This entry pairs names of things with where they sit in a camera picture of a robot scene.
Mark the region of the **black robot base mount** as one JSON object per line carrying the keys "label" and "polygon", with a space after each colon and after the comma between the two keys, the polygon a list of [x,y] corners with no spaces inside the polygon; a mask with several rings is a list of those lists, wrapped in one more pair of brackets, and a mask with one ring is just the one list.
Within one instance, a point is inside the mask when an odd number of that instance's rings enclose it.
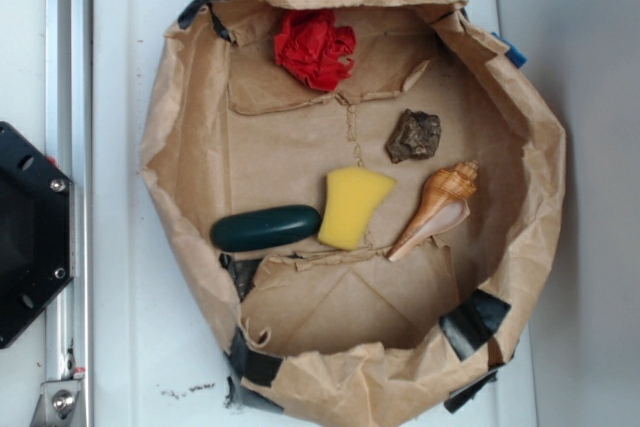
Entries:
{"label": "black robot base mount", "polygon": [[68,285],[73,182],[1,123],[1,347],[10,347]]}

